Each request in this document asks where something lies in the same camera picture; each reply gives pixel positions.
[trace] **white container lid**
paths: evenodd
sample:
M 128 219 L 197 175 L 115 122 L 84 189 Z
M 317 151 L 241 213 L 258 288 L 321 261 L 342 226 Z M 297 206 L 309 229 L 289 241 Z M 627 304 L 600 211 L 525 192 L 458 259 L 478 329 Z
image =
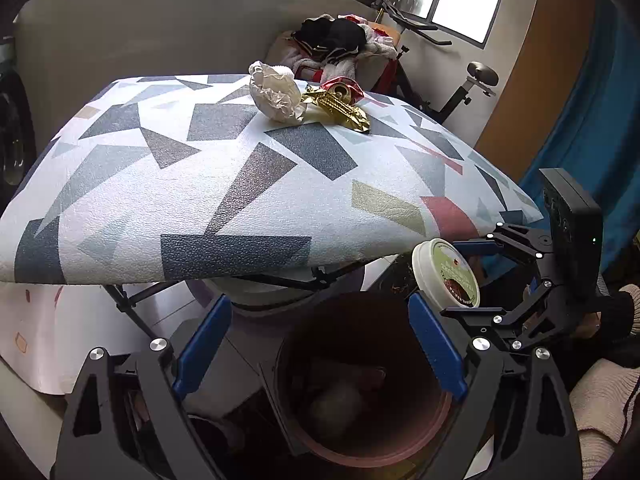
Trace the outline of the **white container lid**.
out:
M 449 242 L 434 238 L 416 246 L 412 265 L 418 287 L 440 310 L 480 304 L 478 280 L 466 260 Z

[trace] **gold wrapper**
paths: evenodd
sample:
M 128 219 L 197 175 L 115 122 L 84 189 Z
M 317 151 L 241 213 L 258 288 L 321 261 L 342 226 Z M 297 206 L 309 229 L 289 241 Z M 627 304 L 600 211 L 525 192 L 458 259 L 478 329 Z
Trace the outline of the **gold wrapper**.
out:
M 341 101 L 336 94 L 322 88 L 307 86 L 302 94 L 302 102 L 321 107 L 336 123 L 355 132 L 366 133 L 371 126 L 364 110 Z

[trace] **crumpled paper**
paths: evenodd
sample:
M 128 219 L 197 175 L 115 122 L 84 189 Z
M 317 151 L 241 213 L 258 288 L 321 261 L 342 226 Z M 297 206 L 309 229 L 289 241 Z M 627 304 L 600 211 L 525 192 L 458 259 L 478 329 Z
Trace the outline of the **crumpled paper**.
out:
M 256 61 L 249 67 L 249 74 L 249 92 L 258 110 L 279 123 L 302 123 L 306 104 L 289 68 Z

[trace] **round container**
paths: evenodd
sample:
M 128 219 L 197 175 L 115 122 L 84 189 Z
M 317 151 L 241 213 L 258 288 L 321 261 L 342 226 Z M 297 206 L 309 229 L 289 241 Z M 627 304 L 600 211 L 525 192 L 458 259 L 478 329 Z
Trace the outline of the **round container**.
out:
M 434 238 L 412 255 L 415 281 L 434 306 L 480 305 L 480 287 L 471 267 L 449 242 Z
M 316 359 L 385 370 L 375 398 L 338 439 L 314 430 L 313 399 L 300 390 Z M 360 468 L 391 465 L 421 450 L 451 404 L 409 325 L 404 301 L 375 292 L 330 298 L 289 334 L 276 361 L 274 400 L 287 433 L 329 462 Z

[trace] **ironing board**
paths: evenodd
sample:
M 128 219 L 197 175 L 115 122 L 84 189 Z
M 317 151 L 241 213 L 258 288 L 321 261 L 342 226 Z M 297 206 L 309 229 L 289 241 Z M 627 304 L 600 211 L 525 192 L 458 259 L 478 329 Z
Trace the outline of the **ironing board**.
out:
M 542 218 L 472 148 L 367 94 L 370 134 L 310 105 L 284 126 L 246 75 L 114 81 L 52 139 L 0 219 L 0 280 L 170 282 L 371 260 Z M 298 82 L 304 89 L 306 82 Z

